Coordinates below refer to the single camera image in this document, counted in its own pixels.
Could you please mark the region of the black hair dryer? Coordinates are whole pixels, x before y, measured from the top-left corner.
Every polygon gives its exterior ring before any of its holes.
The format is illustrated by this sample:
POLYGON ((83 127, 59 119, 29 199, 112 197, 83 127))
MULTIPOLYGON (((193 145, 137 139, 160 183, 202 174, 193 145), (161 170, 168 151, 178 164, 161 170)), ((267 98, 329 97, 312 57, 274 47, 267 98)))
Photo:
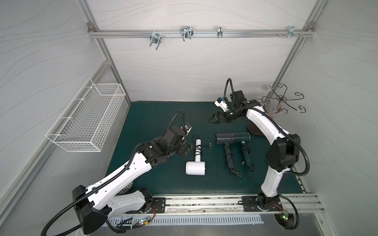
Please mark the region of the black hair dryer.
POLYGON ((234 133, 219 133, 216 134, 216 143, 219 145, 223 145, 224 147, 224 153, 226 158, 226 166, 228 170, 231 172, 232 175, 240 177, 242 174, 239 171, 236 171, 234 169, 233 164, 233 154, 231 151, 231 144, 234 144, 237 141, 237 136, 234 133))

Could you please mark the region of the white hair dryer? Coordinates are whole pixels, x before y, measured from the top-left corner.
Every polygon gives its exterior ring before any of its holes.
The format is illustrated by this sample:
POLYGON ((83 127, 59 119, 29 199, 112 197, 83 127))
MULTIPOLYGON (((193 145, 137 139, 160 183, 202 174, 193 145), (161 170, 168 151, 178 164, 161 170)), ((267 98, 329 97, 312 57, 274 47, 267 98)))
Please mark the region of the white hair dryer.
POLYGON ((188 161, 186 163, 186 174, 191 176, 204 176, 205 175, 205 162, 201 160, 202 156, 202 147, 201 140, 196 139, 195 141, 195 160, 188 161))

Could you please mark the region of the green hair dryer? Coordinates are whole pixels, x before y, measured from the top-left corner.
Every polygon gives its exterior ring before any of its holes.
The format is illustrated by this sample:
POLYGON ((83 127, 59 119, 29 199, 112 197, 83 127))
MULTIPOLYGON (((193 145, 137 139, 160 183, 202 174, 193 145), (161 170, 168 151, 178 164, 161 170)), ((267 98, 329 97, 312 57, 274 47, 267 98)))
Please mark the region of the green hair dryer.
POLYGON ((241 153, 243 155, 242 165, 246 166, 248 170, 252 173, 255 170, 254 164, 250 159, 251 149, 248 146, 248 142, 251 140, 251 136, 248 132, 237 132, 233 133, 234 143, 239 143, 241 146, 241 153))

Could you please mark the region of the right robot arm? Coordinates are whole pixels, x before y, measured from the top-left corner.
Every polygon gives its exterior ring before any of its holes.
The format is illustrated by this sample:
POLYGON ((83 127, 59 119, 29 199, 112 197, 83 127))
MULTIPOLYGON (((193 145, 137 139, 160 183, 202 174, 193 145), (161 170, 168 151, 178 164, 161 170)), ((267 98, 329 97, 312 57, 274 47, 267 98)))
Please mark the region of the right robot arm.
POLYGON ((261 211, 269 211, 283 198, 280 188, 286 175, 305 176, 310 171, 309 157, 300 144, 300 137, 284 130, 256 100, 248 100, 241 90, 233 89, 229 96, 219 97, 215 105, 221 111, 214 113, 210 123, 228 124, 246 118, 267 138, 268 169, 255 204, 261 211))

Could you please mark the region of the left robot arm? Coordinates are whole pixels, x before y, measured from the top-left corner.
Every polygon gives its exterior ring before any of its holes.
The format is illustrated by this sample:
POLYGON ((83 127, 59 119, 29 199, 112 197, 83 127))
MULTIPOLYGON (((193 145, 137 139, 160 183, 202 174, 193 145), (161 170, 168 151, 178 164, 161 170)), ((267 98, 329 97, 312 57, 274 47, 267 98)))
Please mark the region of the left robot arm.
POLYGON ((169 123, 162 136, 137 144, 130 159, 104 179, 88 187, 82 185, 76 187, 72 192, 73 202, 48 221, 41 235, 46 236, 53 223, 71 208, 76 212, 79 225, 63 232, 63 236, 78 229, 82 229, 86 235, 91 234, 105 224, 112 215, 120 211, 140 210, 148 205, 152 197, 146 190, 136 191, 136 194, 140 196, 141 203, 139 204, 134 200, 116 203, 115 199, 116 195, 135 179, 159 164, 170 161, 174 154, 187 156, 193 147, 187 142, 191 128, 192 126, 184 119, 181 121, 181 126, 173 126, 169 123))

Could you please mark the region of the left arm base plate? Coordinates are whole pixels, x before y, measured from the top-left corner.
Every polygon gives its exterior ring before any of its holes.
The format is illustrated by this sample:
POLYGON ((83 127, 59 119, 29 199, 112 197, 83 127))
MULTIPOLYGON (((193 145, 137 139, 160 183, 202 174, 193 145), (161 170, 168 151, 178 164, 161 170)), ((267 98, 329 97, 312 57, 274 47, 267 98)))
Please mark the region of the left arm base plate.
POLYGON ((126 214, 152 214, 152 213, 165 213, 166 198, 154 197, 148 208, 141 210, 128 211, 126 214))

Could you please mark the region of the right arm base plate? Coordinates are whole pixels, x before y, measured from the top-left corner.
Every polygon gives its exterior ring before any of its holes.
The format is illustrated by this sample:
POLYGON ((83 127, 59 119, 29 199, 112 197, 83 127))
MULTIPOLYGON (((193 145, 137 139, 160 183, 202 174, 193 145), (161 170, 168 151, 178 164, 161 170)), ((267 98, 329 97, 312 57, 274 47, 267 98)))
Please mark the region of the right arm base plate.
POLYGON ((256 211, 282 211, 283 206, 279 196, 265 197, 263 194, 257 196, 243 196, 238 204, 243 207, 244 212, 256 212, 256 211))

